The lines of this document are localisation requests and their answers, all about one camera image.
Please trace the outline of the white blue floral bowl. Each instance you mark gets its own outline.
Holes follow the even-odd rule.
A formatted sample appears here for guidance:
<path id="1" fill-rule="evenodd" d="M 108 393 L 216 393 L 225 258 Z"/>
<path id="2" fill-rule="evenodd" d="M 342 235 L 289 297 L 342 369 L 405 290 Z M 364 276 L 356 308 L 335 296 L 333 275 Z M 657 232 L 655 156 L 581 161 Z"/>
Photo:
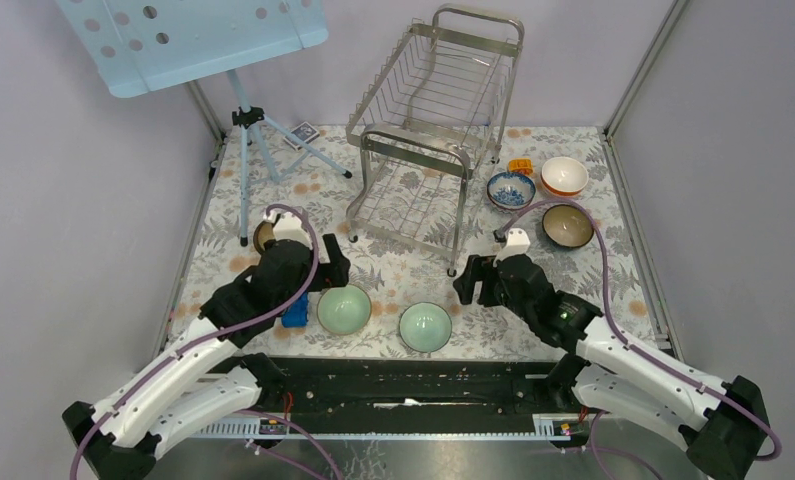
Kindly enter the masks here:
<path id="1" fill-rule="evenodd" d="M 486 195 L 491 203 L 506 211 L 518 211 L 529 206 L 536 192 L 534 182 L 516 172 L 497 173 L 486 184 Z"/>

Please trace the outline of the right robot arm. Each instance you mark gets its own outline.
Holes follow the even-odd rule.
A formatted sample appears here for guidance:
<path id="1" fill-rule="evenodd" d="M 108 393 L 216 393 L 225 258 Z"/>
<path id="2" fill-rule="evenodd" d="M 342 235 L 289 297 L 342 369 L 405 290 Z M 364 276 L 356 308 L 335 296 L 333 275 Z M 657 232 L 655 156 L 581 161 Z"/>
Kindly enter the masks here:
<path id="1" fill-rule="evenodd" d="M 504 307 L 543 343 L 564 350 L 563 374 L 546 386 L 556 410 L 582 404 L 611 412 L 675 444 L 712 479 L 747 476 L 769 426 L 752 380 L 726 381 L 611 327 L 607 314 L 555 289 L 524 254 L 472 255 L 453 287 L 461 304 Z"/>

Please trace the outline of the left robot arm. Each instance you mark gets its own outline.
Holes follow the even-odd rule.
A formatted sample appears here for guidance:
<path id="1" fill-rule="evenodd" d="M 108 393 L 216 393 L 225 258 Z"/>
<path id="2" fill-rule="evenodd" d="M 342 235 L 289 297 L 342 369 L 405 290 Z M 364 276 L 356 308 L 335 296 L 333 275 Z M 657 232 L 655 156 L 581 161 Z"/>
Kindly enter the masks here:
<path id="1" fill-rule="evenodd" d="M 69 476 L 86 462 L 100 479 L 143 479 L 170 449 L 228 414 L 282 401 L 288 377 L 265 354 L 243 357 L 223 377 L 187 388 L 271 329 L 310 292 L 343 287 L 350 260 L 333 234 L 316 242 L 276 237 L 256 265 L 218 288 L 199 314 L 159 356 L 113 394 L 94 404 L 76 401 L 62 419 L 76 445 Z"/>

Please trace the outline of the teal blue bowl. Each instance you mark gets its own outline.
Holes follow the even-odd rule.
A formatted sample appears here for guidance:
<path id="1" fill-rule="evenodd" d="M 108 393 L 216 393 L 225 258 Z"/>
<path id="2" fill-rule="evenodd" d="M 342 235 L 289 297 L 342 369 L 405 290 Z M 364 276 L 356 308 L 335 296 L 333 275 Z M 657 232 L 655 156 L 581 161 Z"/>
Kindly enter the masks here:
<path id="1" fill-rule="evenodd" d="M 543 215 L 545 236 L 561 248 L 576 249 L 587 245 L 595 235 L 588 217 L 575 207 L 555 205 Z"/>

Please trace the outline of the steel two-tier dish rack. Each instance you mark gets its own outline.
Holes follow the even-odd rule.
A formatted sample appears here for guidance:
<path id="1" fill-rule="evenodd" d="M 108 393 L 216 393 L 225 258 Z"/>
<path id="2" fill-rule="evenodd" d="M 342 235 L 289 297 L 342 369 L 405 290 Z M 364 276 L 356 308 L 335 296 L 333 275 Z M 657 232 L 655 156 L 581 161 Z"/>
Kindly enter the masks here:
<path id="1" fill-rule="evenodd" d="M 454 276 L 469 189 L 502 148 L 525 27 L 446 3 L 404 30 L 350 115 L 363 186 L 349 238 L 368 232 L 440 255 Z"/>

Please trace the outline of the green celadon bowl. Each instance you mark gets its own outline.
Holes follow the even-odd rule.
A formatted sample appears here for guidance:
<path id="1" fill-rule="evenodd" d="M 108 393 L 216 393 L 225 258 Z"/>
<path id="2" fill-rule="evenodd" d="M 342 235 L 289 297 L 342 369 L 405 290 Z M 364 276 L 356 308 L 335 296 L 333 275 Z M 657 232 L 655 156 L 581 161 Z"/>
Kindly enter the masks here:
<path id="1" fill-rule="evenodd" d="M 372 302 L 369 295 L 356 285 L 336 287 L 321 295 L 316 313 L 318 322 L 329 333 L 350 335 L 368 323 Z"/>
<path id="2" fill-rule="evenodd" d="M 399 334 L 410 349 L 432 353 L 443 348 L 450 340 L 452 320 L 443 307 L 430 302 L 419 302 L 402 313 Z"/>

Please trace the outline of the orange bowl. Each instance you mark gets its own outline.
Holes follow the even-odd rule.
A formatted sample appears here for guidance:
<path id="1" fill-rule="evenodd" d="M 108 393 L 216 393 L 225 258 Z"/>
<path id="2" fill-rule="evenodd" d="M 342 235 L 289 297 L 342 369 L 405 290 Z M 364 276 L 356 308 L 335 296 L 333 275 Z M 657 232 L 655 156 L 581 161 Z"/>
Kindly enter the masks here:
<path id="1" fill-rule="evenodd" d="M 555 196 L 575 197 L 588 185 L 589 173 L 583 163 L 566 156 L 546 160 L 540 169 L 544 189 Z"/>

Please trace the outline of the dark patterned bowl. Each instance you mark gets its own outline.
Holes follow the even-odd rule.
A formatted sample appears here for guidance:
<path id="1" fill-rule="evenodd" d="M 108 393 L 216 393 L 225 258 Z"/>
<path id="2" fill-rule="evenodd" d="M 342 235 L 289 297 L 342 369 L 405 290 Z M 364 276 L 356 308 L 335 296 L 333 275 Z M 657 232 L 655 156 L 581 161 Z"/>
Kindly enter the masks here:
<path id="1" fill-rule="evenodd" d="M 253 244 L 258 254 L 263 254 L 267 246 L 275 241 L 273 224 L 268 221 L 260 222 L 253 233 Z"/>

